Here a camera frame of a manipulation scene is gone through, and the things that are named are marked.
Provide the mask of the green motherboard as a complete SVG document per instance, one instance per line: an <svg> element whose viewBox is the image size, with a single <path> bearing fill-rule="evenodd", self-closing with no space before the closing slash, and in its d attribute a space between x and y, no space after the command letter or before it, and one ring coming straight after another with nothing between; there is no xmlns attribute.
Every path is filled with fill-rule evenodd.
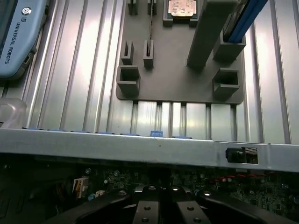
<svg viewBox="0 0 299 224"><path fill-rule="evenodd" d="M72 193L67 194L64 187L57 187L56 194L62 202L52 217L113 190L125 189L133 194L140 187L149 186L150 165L156 164L96 169L88 176L86 199L76 199ZM171 200L170 190L173 186L185 187L192 194L199 190L216 191L288 218L291 224L299 224L299 173L162 166L171 169L171 186L169 189L160 187L159 224L184 224L178 207Z"/></svg>

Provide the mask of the blue grey teach pendant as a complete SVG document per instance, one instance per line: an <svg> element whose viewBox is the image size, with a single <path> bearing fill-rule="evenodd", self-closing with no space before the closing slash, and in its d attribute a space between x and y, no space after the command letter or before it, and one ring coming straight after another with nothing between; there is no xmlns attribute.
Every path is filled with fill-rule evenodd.
<svg viewBox="0 0 299 224"><path fill-rule="evenodd" d="M0 0L0 80L22 76L37 52L50 0Z"/></svg>

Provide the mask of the silver CPU chip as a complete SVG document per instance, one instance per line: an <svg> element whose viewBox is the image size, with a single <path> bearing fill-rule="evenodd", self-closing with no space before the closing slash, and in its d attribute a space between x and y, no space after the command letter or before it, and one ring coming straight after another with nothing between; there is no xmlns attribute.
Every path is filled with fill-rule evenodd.
<svg viewBox="0 0 299 224"><path fill-rule="evenodd" d="M168 13L172 17L193 17L197 13L197 0L168 0Z"/></svg>

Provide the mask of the loose green RAM stick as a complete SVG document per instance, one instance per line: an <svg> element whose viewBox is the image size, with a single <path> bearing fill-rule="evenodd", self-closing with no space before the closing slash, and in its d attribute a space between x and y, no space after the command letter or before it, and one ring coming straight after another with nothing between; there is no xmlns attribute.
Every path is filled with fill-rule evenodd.
<svg viewBox="0 0 299 224"><path fill-rule="evenodd" d="M148 48L147 48L147 56L150 56L151 52L151 40L152 40L152 30L153 30L153 16L155 15L155 0L148 0L149 4L149 15L150 15L150 20L149 20L149 40L148 40Z"/></svg>

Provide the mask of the open black PC case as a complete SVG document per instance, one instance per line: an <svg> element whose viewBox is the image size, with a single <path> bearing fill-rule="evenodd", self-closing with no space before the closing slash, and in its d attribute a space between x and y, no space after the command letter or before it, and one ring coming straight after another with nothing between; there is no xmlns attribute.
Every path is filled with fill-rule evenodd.
<svg viewBox="0 0 299 224"><path fill-rule="evenodd" d="M299 145L249 143L243 105L125 104L122 133L21 127L26 104L0 99L0 224L42 224L57 187L100 167L156 164L299 173Z"/></svg>

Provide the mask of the grey parts rack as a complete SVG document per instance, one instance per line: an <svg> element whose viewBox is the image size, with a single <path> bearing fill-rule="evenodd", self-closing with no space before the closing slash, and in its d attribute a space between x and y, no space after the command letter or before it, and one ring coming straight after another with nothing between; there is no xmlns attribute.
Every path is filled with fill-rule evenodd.
<svg viewBox="0 0 299 224"><path fill-rule="evenodd" d="M150 56L148 0L127 0L116 96L120 100L238 105L244 100L245 40L223 28L238 0L197 0L193 17L172 17L155 0Z"/></svg>

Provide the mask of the white motherboard power connector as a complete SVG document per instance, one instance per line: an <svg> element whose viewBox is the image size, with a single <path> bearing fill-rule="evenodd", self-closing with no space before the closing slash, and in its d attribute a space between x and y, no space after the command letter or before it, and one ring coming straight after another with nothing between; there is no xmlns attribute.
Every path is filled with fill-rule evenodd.
<svg viewBox="0 0 299 224"><path fill-rule="evenodd" d="M85 197L89 186L89 178L81 177L77 178L73 182L72 194L76 199Z"/></svg>

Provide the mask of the hard disk with blue carrier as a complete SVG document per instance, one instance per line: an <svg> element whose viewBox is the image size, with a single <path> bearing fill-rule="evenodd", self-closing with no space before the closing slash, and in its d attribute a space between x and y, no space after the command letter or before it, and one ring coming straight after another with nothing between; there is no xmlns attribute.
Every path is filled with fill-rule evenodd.
<svg viewBox="0 0 299 224"><path fill-rule="evenodd" d="M225 42L240 43L268 0L238 0L223 28Z"/></svg>

